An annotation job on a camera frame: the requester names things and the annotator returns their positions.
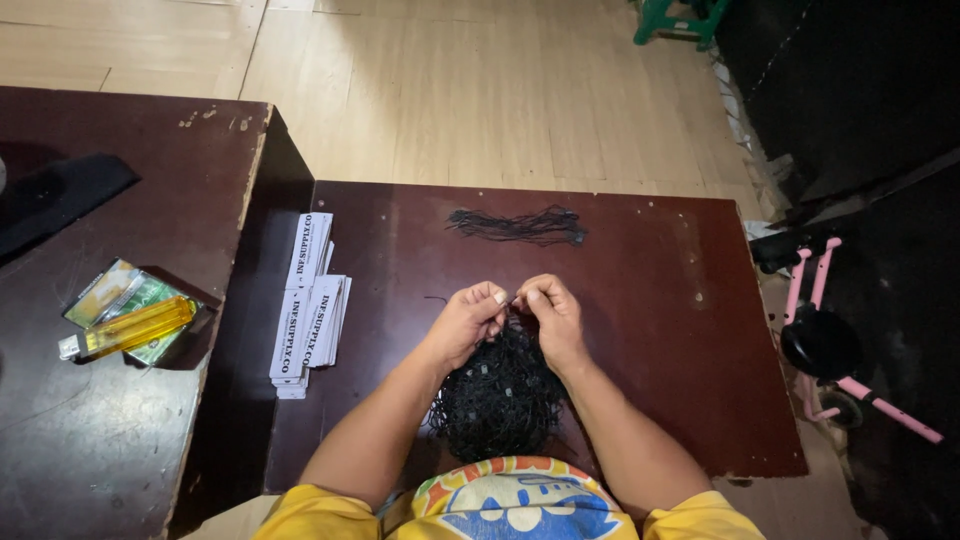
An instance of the tangled black string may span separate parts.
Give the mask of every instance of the tangled black string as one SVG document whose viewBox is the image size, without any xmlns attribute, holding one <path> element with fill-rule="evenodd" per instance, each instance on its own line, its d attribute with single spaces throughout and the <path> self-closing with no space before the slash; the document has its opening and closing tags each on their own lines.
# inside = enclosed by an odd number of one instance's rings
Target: tangled black string
<svg viewBox="0 0 960 540">
<path fill-rule="evenodd" d="M 538 213 L 517 217 L 492 217 L 481 210 L 456 209 L 446 219 L 448 229 L 464 236 L 477 236 L 495 242 L 519 240 L 545 247 L 553 244 L 579 246 L 587 230 L 577 223 L 573 210 L 553 205 Z"/>
<path fill-rule="evenodd" d="M 537 339 L 508 325 L 444 380 L 427 423 L 463 463 L 536 455 L 560 424 L 565 398 Z"/>
</svg>

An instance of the dark wooden table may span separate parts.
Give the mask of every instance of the dark wooden table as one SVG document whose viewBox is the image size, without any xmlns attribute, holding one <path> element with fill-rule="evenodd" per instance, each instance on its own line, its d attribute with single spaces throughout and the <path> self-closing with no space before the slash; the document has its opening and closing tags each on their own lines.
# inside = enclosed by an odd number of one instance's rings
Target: dark wooden table
<svg viewBox="0 0 960 540">
<path fill-rule="evenodd" d="M 303 401 L 279 402 L 265 488 L 294 485 L 320 440 L 425 335 L 447 297 L 491 280 L 560 275 L 583 306 L 594 359 L 713 476 L 807 473 L 733 201 L 421 185 L 317 183 L 335 215 L 331 272 L 353 277 L 340 353 Z M 589 229 L 580 248 L 462 238 L 457 208 L 521 215 L 557 204 Z M 413 485 L 452 465 L 418 440 Z M 598 475 L 575 418 L 548 453 Z"/>
<path fill-rule="evenodd" d="M 0 87 L 11 184 L 96 152 L 143 180 L 0 267 L 0 538 L 160 537 L 179 491 L 187 530 L 261 490 L 276 291 L 312 178 L 267 104 Z M 114 257 L 222 302 L 193 365 L 58 359 L 78 330 L 63 306 Z"/>
</svg>

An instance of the pink stroller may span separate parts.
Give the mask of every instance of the pink stroller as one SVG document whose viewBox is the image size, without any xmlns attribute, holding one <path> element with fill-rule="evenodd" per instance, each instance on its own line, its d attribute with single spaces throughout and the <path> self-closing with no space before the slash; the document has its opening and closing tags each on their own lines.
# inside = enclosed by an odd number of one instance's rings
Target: pink stroller
<svg viewBox="0 0 960 540">
<path fill-rule="evenodd" d="M 823 254 L 817 261 L 817 273 L 813 282 L 813 291 L 810 301 L 797 308 L 800 298 L 800 288 L 804 277 L 804 267 L 808 259 L 813 258 L 813 252 L 808 248 L 797 251 L 800 262 L 794 264 L 791 271 L 790 289 L 787 295 L 786 310 L 783 314 L 783 332 L 780 336 L 780 346 L 787 360 L 800 373 L 797 376 L 797 386 L 804 398 L 804 415 L 811 422 L 828 418 L 839 419 L 842 414 L 848 418 L 841 425 L 852 427 L 856 425 L 850 418 L 858 416 L 856 402 L 843 394 L 828 393 L 821 401 L 823 409 L 814 413 L 812 401 L 815 399 L 815 385 L 819 380 L 834 381 L 845 392 L 857 400 L 868 403 L 887 416 L 900 422 L 907 428 L 915 431 L 926 440 L 937 444 L 944 436 L 932 430 L 909 414 L 876 397 L 870 388 L 854 380 L 851 375 L 863 360 L 863 351 L 853 328 L 843 319 L 829 311 L 821 311 L 820 305 L 824 296 L 824 286 L 827 284 L 827 271 L 830 266 L 830 256 L 833 249 L 842 242 L 838 237 L 830 237 L 826 246 L 821 246 Z M 770 265 L 761 268 L 767 271 Z"/>
</svg>

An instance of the yellow t-shirt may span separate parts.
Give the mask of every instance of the yellow t-shirt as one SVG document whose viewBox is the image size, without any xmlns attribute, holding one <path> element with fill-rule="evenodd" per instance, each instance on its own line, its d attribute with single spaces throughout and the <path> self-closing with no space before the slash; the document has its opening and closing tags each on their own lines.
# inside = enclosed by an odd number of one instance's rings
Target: yellow t-shirt
<svg viewBox="0 0 960 540">
<path fill-rule="evenodd" d="M 634 522 L 596 480 L 549 457 L 498 457 L 424 482 L 383 520 L 313 485 L 286 493 L 253 540 L 636 540 Z M 644 540 L 758 540 L 753 523 L 708 491 L 654 510 Z"/>
</svg>

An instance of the wheel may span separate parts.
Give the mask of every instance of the wheel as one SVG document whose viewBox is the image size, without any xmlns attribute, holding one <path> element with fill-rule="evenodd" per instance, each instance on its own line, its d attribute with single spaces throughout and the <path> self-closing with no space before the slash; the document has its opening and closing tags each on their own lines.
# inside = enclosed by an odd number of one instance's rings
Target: wheel
<svg viewBox="0 0 960 540">
<path fill-rule="evenodd" d="M 852 430 L 863 425 L 863 412 L 856 400 L 843 392 L 825 392 L 820 395 L 820 406 L 823 410 L 837 407 L 840 414 L 829 420 L 844 430 Z"/>
</svg>

